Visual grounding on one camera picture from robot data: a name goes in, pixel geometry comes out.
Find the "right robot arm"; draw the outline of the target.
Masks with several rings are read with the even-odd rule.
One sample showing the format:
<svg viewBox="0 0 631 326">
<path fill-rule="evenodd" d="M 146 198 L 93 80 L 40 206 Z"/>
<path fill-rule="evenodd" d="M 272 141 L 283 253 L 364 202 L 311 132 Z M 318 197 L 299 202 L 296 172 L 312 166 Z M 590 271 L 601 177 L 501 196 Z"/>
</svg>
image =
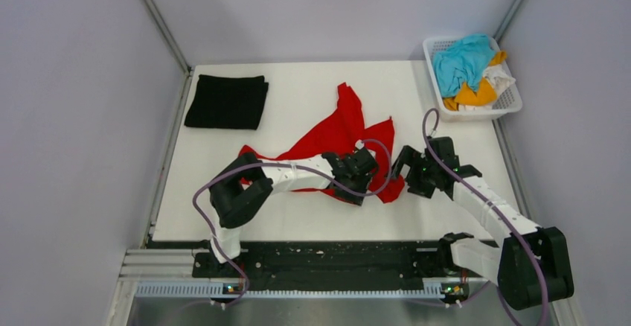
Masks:
<svg viewBox="0 0 631 326">
<path fill-rule="evenodd" d="M 477 168 L 462 165 L 450 137 L 428 138 L 427 143 L 423 152 L 404 146 L 393 172 L 408 167 L 404 181 L 410 193 L 428 199 L 437 191 L 445 193 L 494 242 L 487 244 L 466 232 L 447 233 L 438 241 L 438 269 L 445 275 L 468 269 L 486 278 L 515 310 L 572 297 L 565 235 L 523 216 L 491 189 Z"/>
</svg>

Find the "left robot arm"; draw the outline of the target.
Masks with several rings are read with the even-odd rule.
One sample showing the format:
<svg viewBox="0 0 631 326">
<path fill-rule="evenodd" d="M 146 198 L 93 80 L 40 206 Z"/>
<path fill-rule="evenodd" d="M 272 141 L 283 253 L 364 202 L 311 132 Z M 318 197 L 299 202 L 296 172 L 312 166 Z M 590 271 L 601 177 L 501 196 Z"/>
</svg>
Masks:
<svg viewBox="0 0 631 326">
<path fill-rule="evenodd" d="M 361 205 L 377 176 L 377 154 L 367 147 L 339 155 L 321 153 L 306 159 L 272 161 L 254 153 L 237 157 L 208 187 L 219 228 L 213 228 L 211 268 L 221 276 L 237 270 L 240 232 L 265 201 L 292 191 L 328 191 L 334 198 Z"/>
</svg>

